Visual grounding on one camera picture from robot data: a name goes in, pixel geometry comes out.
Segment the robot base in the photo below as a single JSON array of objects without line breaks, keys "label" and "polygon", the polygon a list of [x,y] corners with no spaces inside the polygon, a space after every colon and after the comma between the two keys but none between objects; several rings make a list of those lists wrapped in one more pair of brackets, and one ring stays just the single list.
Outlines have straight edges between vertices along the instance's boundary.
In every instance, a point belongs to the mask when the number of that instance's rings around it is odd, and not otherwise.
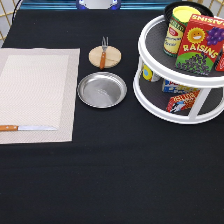
[{"label": "robot base", "polygon": [[119,9],[121,0],[76,0],[78,9]]}]

